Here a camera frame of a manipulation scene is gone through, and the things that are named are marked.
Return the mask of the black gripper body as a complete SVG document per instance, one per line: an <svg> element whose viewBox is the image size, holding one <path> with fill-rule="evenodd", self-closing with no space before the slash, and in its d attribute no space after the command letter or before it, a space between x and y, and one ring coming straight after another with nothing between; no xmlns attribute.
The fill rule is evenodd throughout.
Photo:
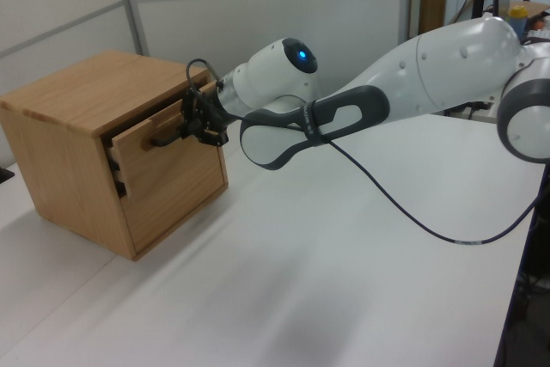
<svg viewBox="0 0 550 367"><path fill-rule="evenodd" d="M229 118L226 112L222 110L213 101L204 97L197 99L199 129L195 132L195 137L202 144L222 147L228 141L227 126Z"/></svg>

